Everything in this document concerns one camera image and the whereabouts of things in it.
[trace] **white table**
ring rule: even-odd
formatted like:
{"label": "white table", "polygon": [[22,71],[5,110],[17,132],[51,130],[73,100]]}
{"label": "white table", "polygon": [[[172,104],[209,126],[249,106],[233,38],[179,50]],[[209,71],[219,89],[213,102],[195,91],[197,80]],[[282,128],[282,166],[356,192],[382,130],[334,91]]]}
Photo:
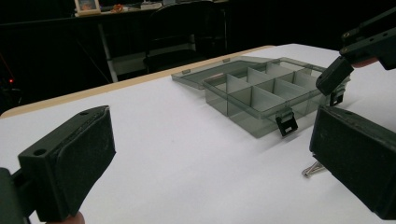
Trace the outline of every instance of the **white table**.
{"label": "white table", "polygon": [[[327,67],[338,52],[302,45],[248,56]],[[341,108],[396,131],[396,70],[356,69]],[[117,154],[81,206],[87,223],[396,223],[372,213],[330,172],[305,178],[316,112],[254,138],[205,102],[205,93],[161,77],[0,119],[0,166],[78,112],[109,105]],[[39,223],[35,214],[33,223]]]}

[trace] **desk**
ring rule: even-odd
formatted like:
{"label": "desk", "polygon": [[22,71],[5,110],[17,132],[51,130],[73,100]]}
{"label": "desk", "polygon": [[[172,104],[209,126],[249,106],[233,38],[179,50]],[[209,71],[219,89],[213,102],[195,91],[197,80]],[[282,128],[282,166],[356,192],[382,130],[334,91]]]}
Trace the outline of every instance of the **desk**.
{"label": "desk", "polygon": [[[226,2],[216,4],[226,7]],[[15,84],[26,93],[21,104],[117,81],[112,60],[120,56],[138,54],[143,69],[144,20],[151,12],[0,24],[0,51]]]}
{"label": "desk", "polygon": [[[295,44],[244,53],[325,67],[338,56]],[[117,154],[81,207],[87,223],[396,223],[370,212],[330,172],[302,176],[315,161],[315,112],[290,136],[257,139],[208,105],[203,91],[173,81],[174,72],[8,111],[0,164],[14,173],[17,155],[39,138],[82,110],[109,105]],[[396,131],[396,71],[375,63],[351,79],[339,107]]]}

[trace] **small object on desk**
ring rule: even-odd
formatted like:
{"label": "small object on desk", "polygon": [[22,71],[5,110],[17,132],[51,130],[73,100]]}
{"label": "small object on desk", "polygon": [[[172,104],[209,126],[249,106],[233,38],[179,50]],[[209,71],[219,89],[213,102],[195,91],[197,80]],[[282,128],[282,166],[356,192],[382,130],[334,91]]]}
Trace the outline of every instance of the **small object on desk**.
{"label": "small object on desk", "polygon": [[157,9],[163,6],[163,3],[161,2],[150,2],[150,1],[144,1],[142,4],[140,4],[140,9]]}
{"label": "small object on desk", "polygon": [[89,16],[100,14],[98,0],[75,0],[77,16]]}
{"label": "small object on desk", "polygon": [[110,10],[112,13],[119,13],[123,11],[123,5],[122,4],[116,4],[113,6],[113,9]]}

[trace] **plastic organizer box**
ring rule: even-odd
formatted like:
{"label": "plastic organizer box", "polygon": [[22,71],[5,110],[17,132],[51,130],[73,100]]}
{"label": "plastic organizer box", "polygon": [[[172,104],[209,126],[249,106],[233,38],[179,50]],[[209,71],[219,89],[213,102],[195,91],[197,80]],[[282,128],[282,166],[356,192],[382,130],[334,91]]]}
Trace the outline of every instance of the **plastic organizer box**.
{"label": "plastic organizer box", "polygon": [[289,58],[236,57],[172,79],[205,90],[209,105],[259,138],[276,129],[288,135],[298,129],[298,118],[319,105],[342,102],[349,78],[325,96],[316,87],[325,69]]}

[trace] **robotic arm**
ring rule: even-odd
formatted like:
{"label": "robotic arm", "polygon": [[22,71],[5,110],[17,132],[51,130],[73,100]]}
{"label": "robotic arm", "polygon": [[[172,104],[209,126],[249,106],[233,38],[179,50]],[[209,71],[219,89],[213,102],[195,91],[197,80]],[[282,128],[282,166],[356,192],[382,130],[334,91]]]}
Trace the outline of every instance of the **robotic arm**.
{"label": "robotic arm", "polygon": [[[396,68],[396,7],[342,36],[340,55],[317,80],[325,95],[353,72],[352,64],[376,59]],[[396,133],[344,109],[318,109],[310,151],[334,177],[382,219],[396,219]]]}

